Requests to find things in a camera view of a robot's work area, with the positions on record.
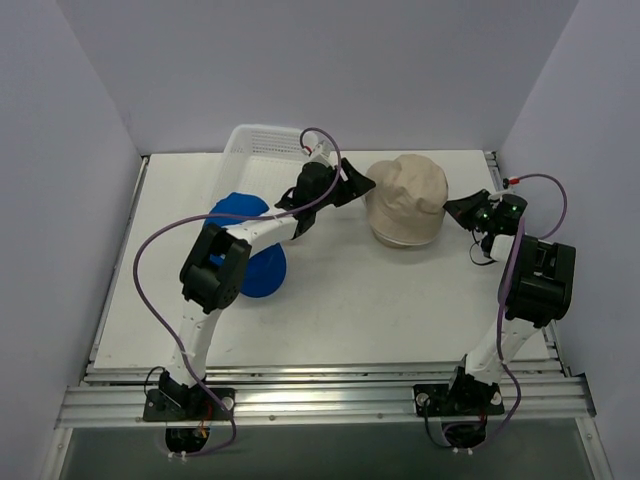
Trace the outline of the beige bucket hat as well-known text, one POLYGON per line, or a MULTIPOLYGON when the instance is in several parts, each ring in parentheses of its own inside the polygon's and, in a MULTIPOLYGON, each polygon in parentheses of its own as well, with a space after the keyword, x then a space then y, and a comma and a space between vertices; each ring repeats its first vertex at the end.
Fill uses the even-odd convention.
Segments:
POLYGON ((376 187, 365 195, 371 231, 405 242, 436 239, 443 225, 448 181, 431 158, 403 154, 374 163, 366 176, 376 187))

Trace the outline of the white bucket hat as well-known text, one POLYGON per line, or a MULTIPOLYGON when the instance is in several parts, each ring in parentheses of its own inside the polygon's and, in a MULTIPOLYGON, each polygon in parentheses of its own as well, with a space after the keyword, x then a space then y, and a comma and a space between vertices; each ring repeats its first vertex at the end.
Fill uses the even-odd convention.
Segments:
POLYGON ((382 245, 388 247, 388 248, 393 248, 393 249, 410 249, 410 248, 422 248, 422 247, 426 247, 428 245, 430 245, 431 243, 434 242, 434 239, 432 240, 428 240, 426 242, 405 242, 405 241, 400 241, 400 240, 396 240, 396 239, 392 239, 389 237, 386 237, 382 234, 380 234, 379 232, 373 230, 372 231, 372 235, 373 237, 382 245))

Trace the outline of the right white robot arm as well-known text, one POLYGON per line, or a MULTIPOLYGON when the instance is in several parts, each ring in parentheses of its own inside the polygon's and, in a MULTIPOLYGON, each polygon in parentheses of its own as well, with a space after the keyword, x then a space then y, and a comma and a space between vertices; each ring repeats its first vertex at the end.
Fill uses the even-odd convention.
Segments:
POLYGON ((527 235, 526 207, 527 201, 520 196, 504 193, 494 197, 486 190, 444 205, 463 229, 483 235, 480 246, 487 258, 504 264, 497 319, 463 357, 443 390, 445 403, 455 412, 489 403, 516 353, 569 309, 576 249, 527 235))

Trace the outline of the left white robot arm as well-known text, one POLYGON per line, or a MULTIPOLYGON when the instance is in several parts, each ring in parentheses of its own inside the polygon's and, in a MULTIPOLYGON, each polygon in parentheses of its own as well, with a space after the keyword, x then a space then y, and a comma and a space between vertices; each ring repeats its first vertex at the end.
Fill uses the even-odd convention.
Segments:
POLYGON ((241 293, 250 259, 283 241, 302 236, 321 209, 341 207, 366 195, 376 183, 347 159, 336 166, 310 161, 296 184, 261 217, 229 227, 204 225, 180 271, 185 301, 178 342, 159 390, 179 419, 194 417, 202 405, 196 386, 206 377, 206 360, 222 311, 241 293))

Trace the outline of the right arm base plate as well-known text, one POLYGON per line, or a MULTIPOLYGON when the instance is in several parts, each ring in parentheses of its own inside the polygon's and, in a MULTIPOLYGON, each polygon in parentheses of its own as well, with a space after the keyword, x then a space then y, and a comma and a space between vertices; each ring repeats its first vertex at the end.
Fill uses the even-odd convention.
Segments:
POLYGON ((498 416, 505 413, 496 384, 450 387, 448 384, 415 384, 416 414, 421 417, 498 416))

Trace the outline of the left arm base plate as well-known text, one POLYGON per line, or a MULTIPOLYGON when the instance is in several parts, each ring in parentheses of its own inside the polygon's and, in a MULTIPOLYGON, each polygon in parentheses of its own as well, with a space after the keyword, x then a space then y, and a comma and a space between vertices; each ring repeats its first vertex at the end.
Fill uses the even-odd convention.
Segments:
POLYGON ((229 420, 233 415, 236 391, 231 388, 214 388, 212 392, 225 404, 228 413, 225 413, 201 388, 193 388, 183 403, 171 399, 165 392, 155 388, 147 392, 142 420, 144 422, 229 420))

